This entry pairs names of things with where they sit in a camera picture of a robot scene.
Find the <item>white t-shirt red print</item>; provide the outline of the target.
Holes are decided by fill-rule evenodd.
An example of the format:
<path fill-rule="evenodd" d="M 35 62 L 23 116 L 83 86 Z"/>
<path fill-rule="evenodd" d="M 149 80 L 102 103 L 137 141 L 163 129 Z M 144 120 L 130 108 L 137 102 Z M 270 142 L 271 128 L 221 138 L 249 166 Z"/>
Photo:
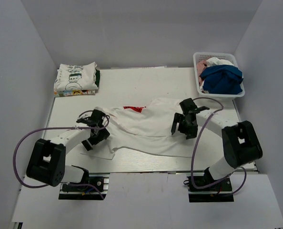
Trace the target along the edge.
<path fill-rule="evenodd" d="M 179 99 L 156 98 L 144 107 L 99 107 L 110 116 L 110 136 L 95 145 L 88 154 L 112 160 L 117 150 L 132 149 L 157 156 L 192 156 L 194 139 L 179 132 L 172 134 L 175 113 L 181 113 Z"/>

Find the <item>blue t-shirt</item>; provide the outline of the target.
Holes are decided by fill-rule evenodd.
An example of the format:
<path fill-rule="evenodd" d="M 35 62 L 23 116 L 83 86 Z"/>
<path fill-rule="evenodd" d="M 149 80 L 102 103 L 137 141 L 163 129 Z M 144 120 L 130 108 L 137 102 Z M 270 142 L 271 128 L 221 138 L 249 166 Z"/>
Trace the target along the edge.
<path fill-rule="evenodd" d="M 240 94 L 243 91 L 243 73 L 235 66 L 207 67 L 200 77 L 204 82 L 203 90 L 210 94 Z"/>

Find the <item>plain white t-shirt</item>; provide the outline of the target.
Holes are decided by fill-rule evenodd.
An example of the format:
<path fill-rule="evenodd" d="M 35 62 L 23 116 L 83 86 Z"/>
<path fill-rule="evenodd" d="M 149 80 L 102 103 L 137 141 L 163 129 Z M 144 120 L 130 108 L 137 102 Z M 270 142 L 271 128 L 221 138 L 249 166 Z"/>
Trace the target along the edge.
<path fill-rule="evenodd" d="M 234 64 L 228 60 L 219 59 L 217 57 L 211 57 L 206 60 L 207 67 L 218 66 L 218 65 L 230 65 L 234 66 Z"/>

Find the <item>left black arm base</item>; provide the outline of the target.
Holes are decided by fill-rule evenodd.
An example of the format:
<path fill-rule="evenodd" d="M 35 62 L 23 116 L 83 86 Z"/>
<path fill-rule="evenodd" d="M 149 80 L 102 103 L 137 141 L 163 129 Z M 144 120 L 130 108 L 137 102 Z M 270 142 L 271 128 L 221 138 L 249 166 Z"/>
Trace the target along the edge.
<path fill-rule="evenodd" d="M 90 186 L 75 187 L 73 185 L 62 183 L 59 191 L 59 200 L 104 200 L 109 185 L 108 175 L 90 175 L 87 180 Z"/>

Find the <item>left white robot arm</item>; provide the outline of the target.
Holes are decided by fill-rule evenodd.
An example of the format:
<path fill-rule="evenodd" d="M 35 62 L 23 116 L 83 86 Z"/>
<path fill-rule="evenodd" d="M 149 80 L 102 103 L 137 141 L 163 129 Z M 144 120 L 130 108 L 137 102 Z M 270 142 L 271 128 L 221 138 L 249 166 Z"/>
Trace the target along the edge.
<path fill-rule="evenodd" d="M 77 123 L 84 126 L 73 127 L 49 140 L 37 140 L 27 166 L 27 177 L 52 187 L 70 183 L 78 190 L 87 189 L 90 184 L 88 170 L 65 165 L 66 155 L 79 144 L 90 151 L 106 140 L 110 136 L 106 128 L 109 120 L 109 115 L 93 110 L 90 116 L 78 118 Z"/>

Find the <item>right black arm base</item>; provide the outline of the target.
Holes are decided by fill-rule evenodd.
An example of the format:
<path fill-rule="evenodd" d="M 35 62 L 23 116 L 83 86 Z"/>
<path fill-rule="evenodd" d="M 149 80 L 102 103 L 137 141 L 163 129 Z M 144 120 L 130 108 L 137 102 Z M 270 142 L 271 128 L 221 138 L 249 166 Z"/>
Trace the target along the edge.
<path fill-rule="evenodd" d="M 191 183 L 191 177 L 187 177 L 183 184 L 188 188 L 190 203 L 234 202 L 232 185 L 229 178 L 219 184 L 204 189 L 196 189 Z"/>

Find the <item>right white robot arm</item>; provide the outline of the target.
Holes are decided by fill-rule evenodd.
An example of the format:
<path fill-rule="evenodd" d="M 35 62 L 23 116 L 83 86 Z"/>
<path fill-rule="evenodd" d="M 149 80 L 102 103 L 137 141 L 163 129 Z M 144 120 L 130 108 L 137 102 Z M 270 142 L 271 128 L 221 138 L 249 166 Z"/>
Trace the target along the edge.
<path fill-rule="evenodd" d="M 196 185 L 191 176 L 194 189 L 216 190 L 235 170 L 262 158 L 263 150 L 251 122 L 233 122 L 218 114 L 224 107 L 211 112 L 206 106 L 198 107 L 194 99 L 188 98 L 179 103 L 182 113 L 174 115 L 171 133 L 179 131 L 186 139 L 195 139 L 192 152 L 194 162 L 197 147 L 205 129 L 222 139 L 223 156 L 204 171 L 202 184 Z"/>

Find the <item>folded colourful print t-shirt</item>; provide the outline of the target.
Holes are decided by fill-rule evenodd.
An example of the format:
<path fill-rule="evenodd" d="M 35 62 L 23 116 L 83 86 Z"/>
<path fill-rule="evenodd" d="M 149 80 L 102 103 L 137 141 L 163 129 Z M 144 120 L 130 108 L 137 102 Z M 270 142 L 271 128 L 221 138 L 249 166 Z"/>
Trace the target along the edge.
<path fill-rule="evenodd" d="M 54 91 L 55 97 L 67 97 L 78 95 L 95 95 L 97 90 L 69 90 L 69 91 Z"/>

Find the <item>folded dark green t-shirt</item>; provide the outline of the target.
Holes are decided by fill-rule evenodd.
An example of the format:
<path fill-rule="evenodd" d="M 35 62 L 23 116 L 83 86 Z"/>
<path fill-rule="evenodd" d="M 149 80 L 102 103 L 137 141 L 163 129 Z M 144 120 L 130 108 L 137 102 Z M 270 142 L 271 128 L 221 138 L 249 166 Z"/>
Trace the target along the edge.
<path fill-rule="evenodd" d="M 95 84 L 96 84 L 96 86 L 99 88 L 100 79 L 101 79 L 100 70 L 96 69 L 95 77 L 96 77 Z"/>

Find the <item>pink cloth in basket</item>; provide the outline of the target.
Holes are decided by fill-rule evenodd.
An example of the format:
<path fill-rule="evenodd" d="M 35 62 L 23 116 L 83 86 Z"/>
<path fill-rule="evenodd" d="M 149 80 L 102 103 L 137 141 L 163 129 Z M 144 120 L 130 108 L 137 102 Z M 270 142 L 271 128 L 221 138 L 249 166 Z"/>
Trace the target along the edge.
<path fill-rule="evenodd" d="M 203 79 L 200 77 L 202 72 L 207 68 L 207 61 L 206 60 L 201 60 L 196 64 L 196 69 L 197 69 L 197 76 L 198 76 L 198 82 L 199 85 L 202 84 Z"/>

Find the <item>white plastic basket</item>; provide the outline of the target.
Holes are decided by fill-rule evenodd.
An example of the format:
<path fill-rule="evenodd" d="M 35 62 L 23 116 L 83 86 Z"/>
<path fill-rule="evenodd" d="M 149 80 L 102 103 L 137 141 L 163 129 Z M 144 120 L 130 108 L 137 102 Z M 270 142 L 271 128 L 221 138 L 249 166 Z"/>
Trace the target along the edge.
<path fill-rule="evenodd" d="M 200 96 L 233 100 L 245 95 L 243 73 L 232 54 L 196 52 L 193 64 Z"/>

